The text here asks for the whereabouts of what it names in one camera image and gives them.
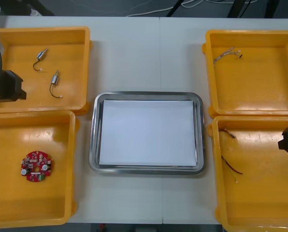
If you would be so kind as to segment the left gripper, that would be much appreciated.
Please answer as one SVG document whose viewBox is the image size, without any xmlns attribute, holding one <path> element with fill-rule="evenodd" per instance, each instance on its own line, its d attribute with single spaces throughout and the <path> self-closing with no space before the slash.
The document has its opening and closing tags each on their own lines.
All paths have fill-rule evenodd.
<svg viewBox="0 0 288 232">
<path fill-rule="evenodd" d="M 0 80 L 1 102 L 26 100 L 27 93 L 22 89 L 23 79 L 13 71 L 3 71 Z"/>
</svg>

